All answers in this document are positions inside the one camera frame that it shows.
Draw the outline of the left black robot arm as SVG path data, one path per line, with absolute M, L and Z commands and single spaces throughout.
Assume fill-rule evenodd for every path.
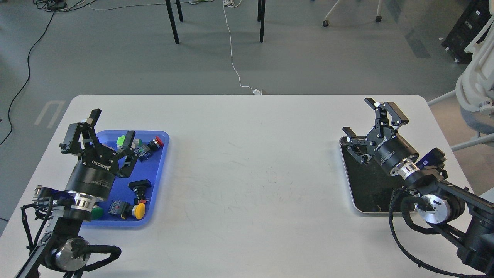
M 100 114 L 94 109 L 86 120 L 70 124 L 60 144 L 63 154 L 78 157 L 65 190 L 38 186 L 32 204 L 21 207 L 30 255 L 16 277 L 38 278 L 43 265 L 66 278 L 80 278 L 120 257 L 121 248 L 91 245 L 79 236 L 95 203 L 106 201 L 116 177 L 128 178 L 137 162 L 134 131 L 126 133 L 121 149 L 100 143 L 94 130 Z

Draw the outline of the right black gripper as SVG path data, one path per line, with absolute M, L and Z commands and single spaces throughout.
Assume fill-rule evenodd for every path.
M 394 102 L 376 102 L 370 97 L 364 101 L 375 111 L 375 125 L 366 136 L 357 136 L 349 127 L 342 130 L 347 135 L 347 152 L 361 165 L 373 158 L 390 176 L 396 176 L 396 165 L 405 159 L 416 162 L 418 152 L 397 133 L 409 119 Z

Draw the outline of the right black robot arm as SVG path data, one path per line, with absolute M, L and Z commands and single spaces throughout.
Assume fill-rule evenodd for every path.
M 346 137 L 340 143 L 361 165 L 375 161 L 389 176 L 400 176 L 404 185 L 391 194 L 388 218 L 397 246 L 418 267 L 434 273 L 466 277 L 431 266 L 409 253 L 397 238 L 393 223 L 393 208 L 399 204 L 408 227 L 425 235 L 441 235 L 457 247 L 457 257 L 463 264 L 493 277 L 493 204 L 467 188 L 447 181 L 444 169 L 446 157 L 434 148 L 422 159 L 417 151 L 399 134 L 398 129 L 409 123 L 394 102 L 365 102 L 375 112 L 375 122 L 365 136 L 357 136 L 344 127 Z

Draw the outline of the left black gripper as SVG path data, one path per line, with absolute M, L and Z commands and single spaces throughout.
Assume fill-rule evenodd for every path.
M 72 154 L 78 158 L 65 191 L 70 194 L 90 195 L 97 201 L 106 201 L 116 176 L 131 176 L 138 155 L 131 147 L 135 131 L 125 134 L 123 148 L 118 151 L 100 144 L 94 130 L 100 114 L 101 109 L 94 109 L 85 121 L 70 124 L 60 149 L 63 154 Z M 122 157 L 125 157 L 125 162 L 119 169 L 118 160 Z

